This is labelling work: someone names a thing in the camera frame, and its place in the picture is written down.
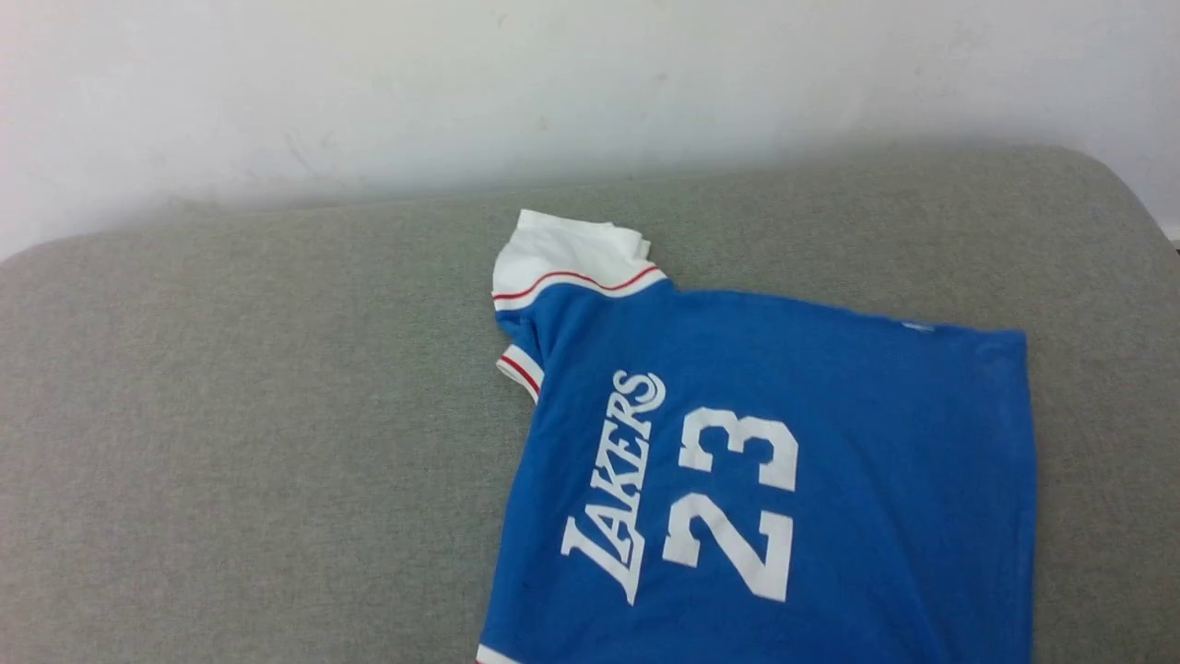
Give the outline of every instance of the gray cushion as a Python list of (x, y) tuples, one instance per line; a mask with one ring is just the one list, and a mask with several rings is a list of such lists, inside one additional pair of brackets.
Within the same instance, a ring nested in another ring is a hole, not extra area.
[(0, 662), (470, 662), (522, 206), (680, 284), (1023, 327), (1042, 662), (1180, 660), (1180, 259), (1051, 149), (163, 225), (0, 265)]

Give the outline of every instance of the basketball jersey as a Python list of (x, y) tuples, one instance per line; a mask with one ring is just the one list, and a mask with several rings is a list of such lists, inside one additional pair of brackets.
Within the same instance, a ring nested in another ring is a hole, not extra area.
[(481, 664), (1030, 657), (1022, 331), (678, 290), (522, 211), (497, 366), (536, 400)]

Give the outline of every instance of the jersey hem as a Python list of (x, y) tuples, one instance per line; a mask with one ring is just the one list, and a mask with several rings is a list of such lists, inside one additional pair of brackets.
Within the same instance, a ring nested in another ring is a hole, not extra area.
[(476, 650), (476, 664), (520, 664), (520, 662), (480, 644)]

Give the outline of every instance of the number 23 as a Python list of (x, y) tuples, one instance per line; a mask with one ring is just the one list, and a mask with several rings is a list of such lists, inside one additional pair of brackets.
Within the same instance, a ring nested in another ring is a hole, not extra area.
[[(701, 433), (722, 429), (728, 439), (727, 449), (742, 453), (746, 442), (761, 440), (771, 443), (771, 460), (762, 464), (758, 482), (785, 492), (795, 491), (799, 464), (799, 443), (787, 426), (758, 418), (739, 419), (729, 410), (699, 408), (684, 418), (681, 433), (680, 466), (703, 473), (713, 472), (713, 455), (701, 449)], [(668, 537), (664, 539), (663, 559), (687, 567), (696, 567), (701, 541), (689, 532), (693, 519), (701, 519), (729, 559), (752, 593), (775, 601), (787, 600), (787, 576), (791, 571), (791, 540), (794, 522), (789, 517), (762, 511), (758, 532), (766, 535), (766, 558), (762, 559), (738, 533), (729, 518), (709, 497), (689, 493), (671, 505), (668, 515)]]

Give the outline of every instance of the white lettering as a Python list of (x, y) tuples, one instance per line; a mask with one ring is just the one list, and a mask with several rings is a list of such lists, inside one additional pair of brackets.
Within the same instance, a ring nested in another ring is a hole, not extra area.
[[(651, 438), (651, 423), (640, 421), (636, 415), (660, 408), (664, 401), (666, 389), (655, 374), (628, 377), (625, 372), (616, 372), (612, 383), (616, 392), (607, 399), (607, 418), (598, 436), (598, 454), (595, 456), (595, 468), (590, 472), (590, 488), (605, 493), (622, 504), (622, 507), (589, 502), (584, 512), (617, 555), (612, 555), (605, 547), (588, 538), (578, 528), (573, 517), (565, 520), (562, 555), (569, 555), (573, 550), (584, 553), (595, 565), (618, 581), (627, 603), (635, 605), (644, 544), (643, 535), (636, 530), (635, 519), (640, 509), (640, 492), (643, 489), (643, 476), (648, 466), (650, 446), (647, 440)], [(628, 400), (628, 396), (632, 396), (635, 403)], [(611, 439), (618, 430), (620, 423), (637, 434), (634, 442), (622, 438)], [(629, 466), (634, 471), (624, 469), (620, 465)], [(628, 493), (628, 487), (635, 487), (635, 492)]]

